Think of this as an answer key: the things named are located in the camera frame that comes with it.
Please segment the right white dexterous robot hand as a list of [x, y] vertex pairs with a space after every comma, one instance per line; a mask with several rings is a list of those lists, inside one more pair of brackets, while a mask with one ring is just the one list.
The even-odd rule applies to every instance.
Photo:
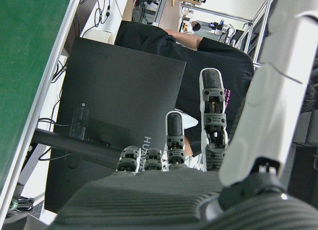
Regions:
[[278, 0], [219, 172], [177, 165], [86, 184], [52, 230], [315, 230], [318, 212], [279, 181], [318, 40], [318, 0]]

